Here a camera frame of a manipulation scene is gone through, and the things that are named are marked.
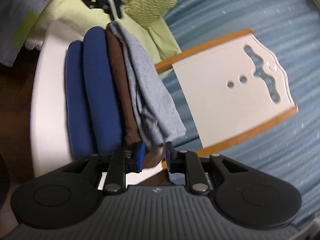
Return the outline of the white wooden chair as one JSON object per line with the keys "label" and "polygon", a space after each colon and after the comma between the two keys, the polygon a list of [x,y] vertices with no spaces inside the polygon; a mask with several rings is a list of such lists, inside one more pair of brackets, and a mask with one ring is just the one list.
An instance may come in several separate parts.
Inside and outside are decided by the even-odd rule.
{"label": "white wooden chair", "polygon": [[[69,45],[84,38],[54,21],[37,63],[30,113],[36,177],[71,163],[65,60]],[[249,29],[206,42],[156,64],[171,69],[171,92],[180,115],[188,114],[201,157],[223,151],[277,126],[298,112],[284,68]]]}

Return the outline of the folded brown garment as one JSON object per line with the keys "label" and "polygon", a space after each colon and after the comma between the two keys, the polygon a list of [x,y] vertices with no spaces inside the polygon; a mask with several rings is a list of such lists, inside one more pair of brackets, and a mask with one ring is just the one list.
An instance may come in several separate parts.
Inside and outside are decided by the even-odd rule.
{"label": "folded brown garment", "polygon": [[125,148],[133,150],[142,142],[138,125],[133,113],[123,49],[118,38],[112,33],[111,25],[106,28],[107,50],[113,80],[120,103],[120,118],[123,123]]}

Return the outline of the grey t-shirt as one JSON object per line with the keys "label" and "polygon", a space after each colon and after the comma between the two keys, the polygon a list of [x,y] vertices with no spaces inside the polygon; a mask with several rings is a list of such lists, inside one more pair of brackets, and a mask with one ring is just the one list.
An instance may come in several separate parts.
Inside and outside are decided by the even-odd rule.
{"label": "grey t-shirt", "polygon": [[146,50],[118,22],[109,24],[123,49],[133,113],[142,142],[150,154],[160,154],[166,142],[185,136],[185,126]]}

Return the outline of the folded blue garment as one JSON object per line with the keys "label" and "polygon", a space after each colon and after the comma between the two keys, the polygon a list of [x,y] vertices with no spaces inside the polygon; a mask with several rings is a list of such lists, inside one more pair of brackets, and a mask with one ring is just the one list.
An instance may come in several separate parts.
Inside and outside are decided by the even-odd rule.
{"label": "folded blue garment", "polygon": [[65,60],[67,126],[74,159],[110,155],[123,140],[106,31],[93,27],[72,42]]}

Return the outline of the checked blue green bedsheet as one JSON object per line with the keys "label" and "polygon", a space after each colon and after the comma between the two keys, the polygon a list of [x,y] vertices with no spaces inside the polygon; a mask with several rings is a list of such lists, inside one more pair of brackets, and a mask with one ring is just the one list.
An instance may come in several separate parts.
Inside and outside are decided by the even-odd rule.
{"label": "checked blue green bedsheet", "polygon": [[50,0],[1,0],[1,64],[11,67]]}

